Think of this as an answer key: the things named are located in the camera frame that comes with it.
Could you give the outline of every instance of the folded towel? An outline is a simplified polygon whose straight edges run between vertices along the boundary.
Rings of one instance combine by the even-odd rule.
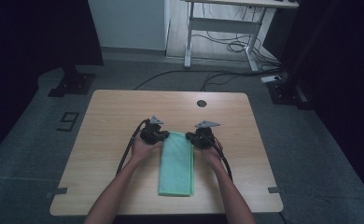
[[[159,194],[191,196],[193,181],[193,146],[184,133],[170,132],[162,147]]]

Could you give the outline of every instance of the hand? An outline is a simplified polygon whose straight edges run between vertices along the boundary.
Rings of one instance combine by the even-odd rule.
[[[223,146],[220,144],[220,142],[216,139],[215,141],[215,145],[222,150]],[[213,148],[205,148],[205,149],[200,149],[200,151],[202,152],[202,156],[204,157],[204,159],[208,162],[208,164],[210,164],[212,167],[214,167],[214,165],[221,165],[221,158],[219,156],[219,153],[217,153],[217,151]]]
[[[140,133],[138,133],[133,140],[132,158],[142,161],[150,155],[154,148],[162,147],[162,141],[157,142],[155,145],[150,145],[146,143],[139,135]]]

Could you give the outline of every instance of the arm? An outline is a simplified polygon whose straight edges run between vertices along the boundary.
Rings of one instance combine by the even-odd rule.
[[[217,176],[217,183],[219,185],[220,195],[222,196],[222,202],[228,222],[230,224],[255,224],[256,222],[251,210],[240,191],[238,191],[229,178],[219,154],[212,147],[202,149],[202,154]]]
[[[161,147],[162,142],[158,142],[151,146],[146,144],[138,135],[135,137],[133,142],[132,156],[130,160],[110,182],[106,189],[104,189],[97,201],[95,201],[86,217],[86,220],[84,221],[85,224],[113,222],[135,169],[142,160],[150,155],[150,152],[154,148]]]

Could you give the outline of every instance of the desk leg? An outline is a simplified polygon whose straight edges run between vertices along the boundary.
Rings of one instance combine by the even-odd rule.
[[[191,26],[193,22],[193,9],[194,3],[191,3],[190,7],[190,15],[189,15],[189,26],[188,26],[188,42],[186,43],[185,49],[185,68],[190,68],[190,61],[191,61]]]
[[[248,58],[249,65],[251,66],[252,72],[258,72],[259,71],[258,66],[257,66],[257,64],[255,62],[255,55],[254,55],[254,53],[252,51],[253,51],[253,48],[255,46],[255,42],[258,39],[258,34],[259,34],[260,27],[261,27],[262,22],[263,22],[264,14],[266,14],[266,9],[267,9],[266,7],[264,7],[262,9],[260,17],[259,17],[259,19],[257,21],[257,25],[255,27],[254,36],[251,38],[251,41],[249,42],[248,48],[245,49],[245,54],[246,54],[246,57]]]

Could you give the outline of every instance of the wall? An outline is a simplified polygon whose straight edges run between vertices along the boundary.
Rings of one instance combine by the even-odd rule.
[[[101,47],[165,50],[169,0],[89,0]]]

